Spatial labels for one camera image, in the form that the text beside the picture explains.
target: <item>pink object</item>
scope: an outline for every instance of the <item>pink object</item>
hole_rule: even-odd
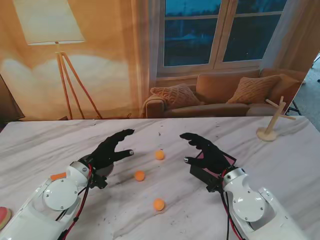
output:
[[[231,165],[235,163],[235,161],[234,161],[233,159],[231,159],[230,157],[228,157],[228,156],[226,156],[226,155],[225,155],[224,157],[228,160],[228,162],[229,162]],[[200,156],[198,157],[198,159],[203,159],[203,158],[204,158],[204,154],[201,153]],[[207,168],[203,168],[203,170],[205,170],[207,173],[211,174],[211,175],[214,176],[215,178],[218,178],[218,175],[219,175],[219,174],[216,174],[216,173],[208,170]]]
[[[0,229],[3,229],[11,218],[11,211],[9,208],[0,206]]]

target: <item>window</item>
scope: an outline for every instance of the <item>window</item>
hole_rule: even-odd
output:
[[[158,73],[258,66],[287,0],[161,0]]]

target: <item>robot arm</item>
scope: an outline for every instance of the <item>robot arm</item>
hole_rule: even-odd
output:
[[[134,154],[132,150],[115,152],[118,142],[133,133],[127,129],[108,137],[92,154],[72,162],[64,173],[52,175],[1,231],[0,240],[66,239],[79,218],[89,188],[105,188],[113,163]],[[84,200],[79,197],[83,190]]]
[[[210,192],[220,192],[223,205],[231,217],[231,224],[235,222],[241,229],[237,236],[240,240],[240,236],[244,235],[247,240],[308,239],[272,193],[266,188],[252,190],[245,171],[230,164],[223,152],[212,142],[193,133],[184,133],[180,137],[203,153],[202,159],[186,157],[184,161],[218,175],[213,184],[215,188],[211,185],[207,189]],[[230,196],[227,198],[230,200],[229,212],[224,193]]]

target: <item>wire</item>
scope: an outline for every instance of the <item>wire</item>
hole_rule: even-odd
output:
[[[91,183],[91,178],[92,178],[92,167],[89,164],[89,178],[88,178],[88,184],[86,185],[85,191],[84,191],[84,195],[83,195],[83,199],[79,208],[79,211],[77,212],[75,218],[73,219],[73,222],[71,223],[70,227],[68,228],[68,230],[66,231],[66,233],[64,234],[64,237],[62,238],[63,240],[65,240],[67,238],[67,235],[70,233],[71,229],[74,227],[74,225],[76,224],[76,222],[79,219],[79,216],[85,206],[85,202],[88,196],[88,192],[89,192],[89,187],[90,187],[90,183]]]
[[[86,189],[86,187],[84,187],[79,193],[78,196]],[[64,215],[67,213],[67,210],[63,210],[60,215],[56,218],[56,221],[59,221],[61,218],[64,217]]]
[[[228,199],[228,194],[226,193],[226,208],[228,210],[229,213],[229,199]],[[230,221],[230,217],[229,214],[228,215],[228,219],[227,219],[227,229],[226,229],[226,240],[229,240],[229,221]]]
[[[241,236],[241,234],[240,234],[237,226],[235,225],[235,223],[234,223],[234,221],[233,221],[233,219],[232,219],[232,217],[231,217],[231,215],[230,215],[230,212],[229,212],[228,209],[227,209],[227,204],[226,204],[226,200],[225,200],[225,197],[224,197],[223,192],[221,192],[220,195],[221,195],[221,200],[222,200],[222,203],[223,203],[225,212],[226,212],[226,214],[229,216],[229,222],[230,222],[230,224],[231,224],[231,227],[232,227],[232,230],[233,230],[234,234],[237,236],[237,238],[238,238],[239,240],[243,240],[243,237]]]
[[[222,174],[221,174],[221,177],[222,177],[222,178],[225,176],[226,172],[227,172],[227,169],[223,170],[223,172],[222,172]]]

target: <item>wooden stick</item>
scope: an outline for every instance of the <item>wooden stick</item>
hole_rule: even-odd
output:
[[[295,118],[295,117],[293,117],[293,116],[279,115],[279,117],[282,117],[282,118],[284,118],[284,119],[296,120],[296,118]]]
[[[62,55],[64,56],[66,62],[68,63],[68,65],[69,65],[71,71],[73,72],[73,75],[75,76],[76,80],[78,81],[79,85],[82,87],[84,93],[86,94],[86,96],[88,97],[89,101],[91,102],[95,112],[98,114],[99,118],[102,119],[102,116],[101,116],[100,112],[98,111],[94,101],[90,97],[90,95],[89,95],[88,91],[86,90],[85,86],[82,84],[82,82],[81,82],[76,70],[74,69],[74,66],[72,65],[69,57],[67,56],[67,54],[65,52],[63,52]]]
[[[268,104],[271,104],[272,106],[274,106],[274,107],[276,107],[276,108],[279,107],[279,105],[275,104],[273,101],[270,101],[269,99],[266,99],[265,101],[266,101]]]
[[[72,112],[71,112],[71,108],[70,108],[70,102],[69,102],[68,92],[67,92],[67,88],[66,88],[66,82],[65,82],[65,78],[64,78],[64,73],[62,71],[61,60],[60,60],[60,52],[56,52],[56,60],[58,62],[58,67],[59,67],[60,77],[61,77],[61,81],[62,81],[62,86],[63,86],[66,105],[68,107],[70,120],[72,120],[73,117],[72,117]]]
[[[274,126],[275,126],[275,124],[276,124],[276,122],[277,122],[277,120],[278,120],[278,117],[279,117],[279,115],[281,114],[282,110],[284,109],[285,105],[286,105],[286,103],[283,101],[283,102],[280,104],[280,106],[279,106],[279,108],[277,109],[277,111],[275,112],[275,114],[273,115],[273,117],[272,117],[272,119],[271,119],[268,127],[267,127],[266,130],[265,130],[265,134],[266,134],[266,135],[270,134],[271,131],[273,130],[273,128],[274,128]]]
[[[78,109],[79,109],[79,111],[80,111],[80,113],[81,113],[82,119],[85,119],[85,116],[84,116],[84,114],[83,114],[83,112],[82,112],[82,110],[81,110],[81,107],[80,107],[80,104],[79,104],[77,95],[76,95],[76,93],[75,93],[75,90],[74,90],[74,88],[72,87],[72,83],[71,83],[70,77],[69,77],[69,75],[68,75],[68,71],[67,71],[67,68],[66,68],[66,64],[65,64],[64,58],[62,57],[61,54],[60,54],[59,56],[60,56],[60,61],[61,61],[61,63],[62,63],[62,67],[63,67],[63,69],[64,69],[64,73],[65,73],[66,79],[68,80],[68,83],[69,83],[70,88],[71,88],[71,92],[72,92],[72,94],[73,94],[73,97],[74,97],[74,100],[75,100],[75,102],[76,102],[76,105],[78,106]]]

